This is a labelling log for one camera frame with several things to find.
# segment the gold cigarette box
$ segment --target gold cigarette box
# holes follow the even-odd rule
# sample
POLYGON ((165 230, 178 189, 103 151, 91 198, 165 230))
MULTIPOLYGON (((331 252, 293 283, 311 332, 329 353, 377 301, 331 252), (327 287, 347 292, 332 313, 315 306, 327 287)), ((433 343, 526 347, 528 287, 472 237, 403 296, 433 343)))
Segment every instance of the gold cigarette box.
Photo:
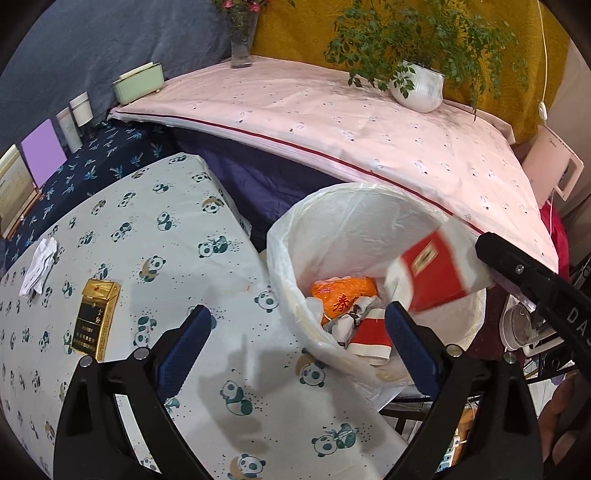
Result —
POLYGON ((72 348, 102 362, 120 286, 108 280, 90 279, 82 291, 82 302, 72 336, 72 348))

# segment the pink comforter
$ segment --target pink comforter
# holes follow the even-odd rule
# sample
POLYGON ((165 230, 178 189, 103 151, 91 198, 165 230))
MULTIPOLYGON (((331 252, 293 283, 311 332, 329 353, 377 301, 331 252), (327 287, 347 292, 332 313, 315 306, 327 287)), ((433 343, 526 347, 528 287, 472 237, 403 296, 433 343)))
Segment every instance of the pink comforter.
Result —
POLYGON ((169 80, 111 116, 209 132, 342 180, 398 186, 557 271, 530 183, 498 129, 450 105, 414 112, 389 93, 349 87, 347 79, 256 57, 248 69, 222 63, 169 80))

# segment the screw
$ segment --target screw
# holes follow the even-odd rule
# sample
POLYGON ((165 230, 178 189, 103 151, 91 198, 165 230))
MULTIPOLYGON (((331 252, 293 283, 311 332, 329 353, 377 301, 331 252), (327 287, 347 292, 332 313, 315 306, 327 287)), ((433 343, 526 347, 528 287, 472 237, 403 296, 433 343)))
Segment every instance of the screw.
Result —
POLYGON ((90 355, 85 355, 80 359, 79 363, 81 367, 88 367, 92 363, 92 357, 90 355))
POLYGON ((503 360, 511 365, 514 363, 517 363, 517 357, 515 356, 514 353, 511 353, 511 352, 505 352, 503 354, 503 360))
POLYGON ((143 360, 144 358, 148 358, 149 354, 150 354, 150 350, 143 346, 143 347, 138 348, 134 352, 134 358, 136 360, 143 360))
POLYGON ((457 357, 461 356, 462 353, 464 353, 464 350, 462 350, 462 347, 459 345, 456 345, 455 343, 450 343, 449 345, 447 345, 445 347, 445 351, 447 352, 447 354, 449 356, 452 356, 453 358, 457 358, 457 357))

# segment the power strip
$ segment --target power strip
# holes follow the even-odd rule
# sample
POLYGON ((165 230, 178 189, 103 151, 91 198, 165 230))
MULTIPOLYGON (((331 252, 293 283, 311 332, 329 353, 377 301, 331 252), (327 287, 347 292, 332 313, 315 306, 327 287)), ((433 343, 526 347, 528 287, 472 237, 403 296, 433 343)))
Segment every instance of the power strip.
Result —
POLYGON ((456 434, 453 436, 451 443, 449 444, 449 448, 446 450, 445 455, 443 456, 443 460, 437 467, 437 472, 441 472, 446 468, 450 468, 452 466, 453 455, 456 452, 456 448, 460 445, 460 436, 458 435, 458 431, 456 430, 456 434))

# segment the orange plastic bag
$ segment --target orange plastic bag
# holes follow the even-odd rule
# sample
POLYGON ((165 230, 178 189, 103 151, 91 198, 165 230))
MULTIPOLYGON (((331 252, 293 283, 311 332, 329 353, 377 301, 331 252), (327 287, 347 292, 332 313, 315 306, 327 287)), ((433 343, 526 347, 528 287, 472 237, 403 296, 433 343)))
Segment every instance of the orange plastic bag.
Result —
POLYGON ((312 296, 322 300, 324 318, 322 325, 349 311, 359 297, 378 294, 374 281, 369 277, 343 277, 320 280, 312 285, 312 296))

